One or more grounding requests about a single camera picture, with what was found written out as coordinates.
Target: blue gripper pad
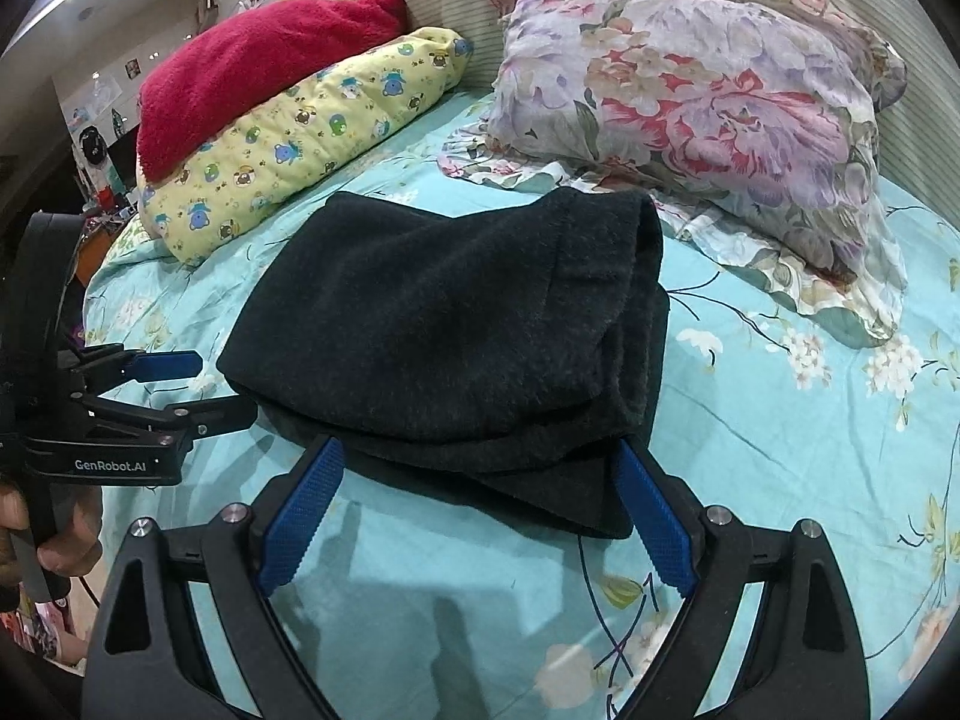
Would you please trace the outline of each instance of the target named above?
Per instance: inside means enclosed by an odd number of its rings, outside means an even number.
[[[689,533],[624,440],[615,465],[613,485],[654,562],[656,574],[688,598],[697,586]]]
[[[138,354],[126,372],[138,382],[165,382],[190,379],[202,370],[203,358],[197,352],[154,352]]]
[[[265,597],[293,581],[343,478],[344,445],[330,439],[264,533],[257,582]]]

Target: yellow blanket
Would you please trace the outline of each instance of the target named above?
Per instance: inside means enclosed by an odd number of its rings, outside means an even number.
[[[456,32],[421,28],[309,76],[204,143],[166,181],[147,184],[138,170],[144,228],[199,265],[430,108],[460,81],[471,51]]]

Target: bed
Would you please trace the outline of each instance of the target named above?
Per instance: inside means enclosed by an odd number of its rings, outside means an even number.
[[[198,269],[131,223],[90,283],[86,340],[195,349],[205,367],[189,381],[130,383],[112,396],[162,408],[228,394],[215,361],[240,309],[284,242],[335,191],[445,215],[536,199],[544,188],[505,191],[438,169],[451,134],[477,122],[489,99],[482,88],[447,95]],[[668,473],[747,523],[823,524],[856,610],[877,718],[960,605],[960,525],[950,508],[960,233],[936,203],[887,178],[880,198],[910,276],[899,330],[883,346],[851,347],[822,317],[785,309],[687,242],[665,242],[661,284],[672,299],[651,443]],[[199,442],[178,487],[106,490],[104,553],[115,555],[135,517],[181,527],[251,501],[299,453],[263,413],[246,433]],[[640,674],[679,597],[656,579],[636,535],[577,538],[471,504],[347,471],[298,576],[272,599],[305,667],[346,718],[612,717],[636,678],[613,666],[607,631]],[[702,709],[726,698],[759,598],[758,586],[745,594]],[[224,694],[254,712],[212,600],[200,590],[194,600]]]

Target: folded black fabric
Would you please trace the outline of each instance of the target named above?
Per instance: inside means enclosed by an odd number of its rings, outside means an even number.
[[[265,272],[218,367],[348,447],[622,538],[608,442],[649,437],[661,257],[640,191],[459,218],[337,193]]]

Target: red towel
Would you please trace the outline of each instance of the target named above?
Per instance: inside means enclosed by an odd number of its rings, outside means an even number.
[[[143,175],[164,180],[251,108],[406,31],[403,0],[283,0],[225,20],[143,82],[136,137]]]

